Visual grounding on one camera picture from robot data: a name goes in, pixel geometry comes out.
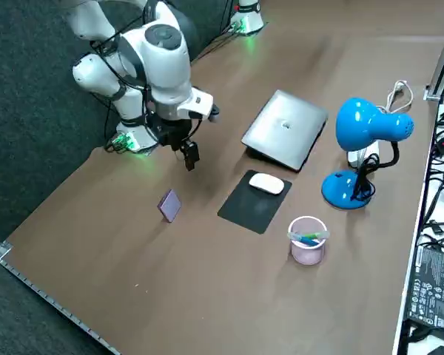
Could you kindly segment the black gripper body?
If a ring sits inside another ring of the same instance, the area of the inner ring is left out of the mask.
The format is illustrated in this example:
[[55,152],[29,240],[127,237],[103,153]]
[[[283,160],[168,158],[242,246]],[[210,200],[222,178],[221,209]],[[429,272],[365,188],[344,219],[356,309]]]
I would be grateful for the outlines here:
[[170,146],[173,151],[179,150],[184,138],[189,136],[192,128],[190,120],[170,121],[160,117],[149,117],[147,126],[162,146]]

